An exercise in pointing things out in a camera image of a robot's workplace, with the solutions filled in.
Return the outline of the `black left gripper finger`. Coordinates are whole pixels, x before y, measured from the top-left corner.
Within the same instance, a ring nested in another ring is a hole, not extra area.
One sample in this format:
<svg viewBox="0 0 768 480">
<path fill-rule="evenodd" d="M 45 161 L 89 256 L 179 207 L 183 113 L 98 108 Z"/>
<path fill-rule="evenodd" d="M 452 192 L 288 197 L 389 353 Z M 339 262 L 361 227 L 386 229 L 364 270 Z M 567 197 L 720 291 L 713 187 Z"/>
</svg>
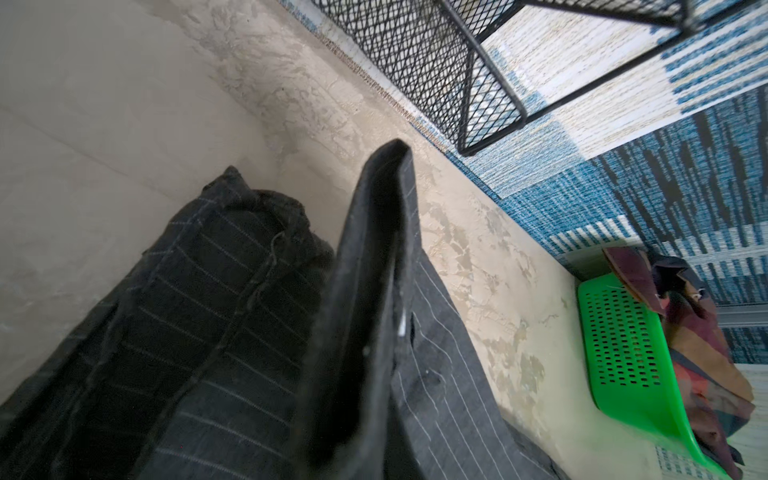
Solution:
<svg viewBox="0 0 768 480">
<path fill-rule="evenodd" d="M 386 480 L 425 479 L 393 397 L 389 399 L 383 478 Z"/>
</svg>

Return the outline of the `grey pinstriped long sleeve shirt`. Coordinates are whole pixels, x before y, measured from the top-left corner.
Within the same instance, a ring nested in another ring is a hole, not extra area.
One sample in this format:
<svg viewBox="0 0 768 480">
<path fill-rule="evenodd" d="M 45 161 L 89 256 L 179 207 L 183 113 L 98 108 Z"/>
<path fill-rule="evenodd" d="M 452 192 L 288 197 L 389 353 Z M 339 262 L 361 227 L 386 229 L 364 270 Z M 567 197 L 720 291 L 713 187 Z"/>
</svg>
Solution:
<svg viewBox="0 0 768 480">
<path fill-rule="evenodd" d="M 410 147 L 341 240 L 227 169 L 1 408 L 5 479 L 384 479 L 389 399 L 425 479 L 561 479 L 502 417 L 421 242 Z"/>
</svg>

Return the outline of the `green plastic basket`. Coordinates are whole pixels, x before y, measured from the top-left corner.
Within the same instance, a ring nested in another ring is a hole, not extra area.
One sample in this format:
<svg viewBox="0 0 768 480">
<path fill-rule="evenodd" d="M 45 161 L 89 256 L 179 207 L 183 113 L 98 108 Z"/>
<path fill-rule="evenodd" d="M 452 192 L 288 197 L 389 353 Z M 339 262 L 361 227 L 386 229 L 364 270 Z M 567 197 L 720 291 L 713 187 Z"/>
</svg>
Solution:
<svg viewBox="0 0 768 480">
<path fill-rule="evenodd" d="M 700 448 L 657 313 L 614 274 L 577 289 L 590 389 L 598 409 L 716 479 L 727 473 Z"/>
</svg>

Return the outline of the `plaid red shirt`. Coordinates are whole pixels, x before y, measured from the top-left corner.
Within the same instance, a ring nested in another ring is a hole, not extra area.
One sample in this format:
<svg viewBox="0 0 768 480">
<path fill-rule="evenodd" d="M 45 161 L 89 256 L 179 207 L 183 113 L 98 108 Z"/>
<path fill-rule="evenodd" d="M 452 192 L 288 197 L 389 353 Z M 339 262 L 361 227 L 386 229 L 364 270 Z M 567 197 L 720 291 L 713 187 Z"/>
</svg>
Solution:
<svg viewBox="0 0 768 480">
<path fill-rule="evenodd" d="M 630 294 L 660 316 L 683 405 L 703 453 L 729 477 L 741 479 L 745 462 L 728 438 L 750 421 L 754 394 L 734 364 L 705 282 L 679 257 L 639 247 L 608 247 L 603 253 Z"/>
</svg>

